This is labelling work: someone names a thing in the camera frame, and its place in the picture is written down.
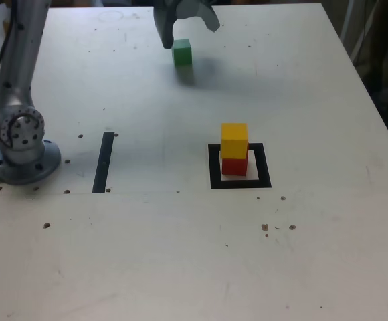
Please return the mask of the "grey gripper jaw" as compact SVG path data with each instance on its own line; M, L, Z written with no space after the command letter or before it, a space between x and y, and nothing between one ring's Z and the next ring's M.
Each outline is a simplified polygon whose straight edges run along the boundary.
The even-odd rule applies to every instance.
M209 1L182 0L176 7L176 17L177 19L199 17L212 32L216 32L221 26Z
M179 4L174 0L156 0L153 5L155 27L165 49L171 49L174 42L173 25L177 20L176 8Z

